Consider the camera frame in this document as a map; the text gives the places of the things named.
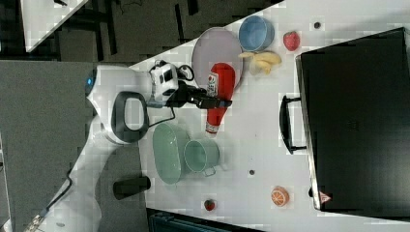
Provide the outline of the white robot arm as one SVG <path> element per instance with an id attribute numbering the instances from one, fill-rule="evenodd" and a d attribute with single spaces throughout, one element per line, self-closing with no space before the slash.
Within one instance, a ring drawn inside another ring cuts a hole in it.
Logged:
<path id="1" fill-rule="evenodd" d="M 135 145 L 149 128 L 148 109 L 174 109 L 191 103 L 200 109 L 227 108 L 231 100 L 212 96 L 194 87 L 193 69 L 163 60 L 148 71 L 98 65 L 86 82 L 86 100 L 96 115 L 73 168 L 52 200 L 23 232 L 98 232 L 102 211 L 96 187 L 112 153 Z"/>

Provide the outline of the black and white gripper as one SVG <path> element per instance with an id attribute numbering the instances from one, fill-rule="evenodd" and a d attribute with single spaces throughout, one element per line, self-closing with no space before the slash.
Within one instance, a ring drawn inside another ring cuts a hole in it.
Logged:
<path id="1" fill-rule="evenodd" d="M 187 102 L 193 103 L 193 96 L 204 94 L 205 90 L 188 84 L 194 80 L 193 69 L 189 65 L 175 65 L 157 60 L 149 70 L 152 79 L 152 94 L 148 100 L 150 107 L 182 107 Z M 200 109 L 226 108 L 232 101 L 220 99 L 202 99 L 195 102 Z"/>

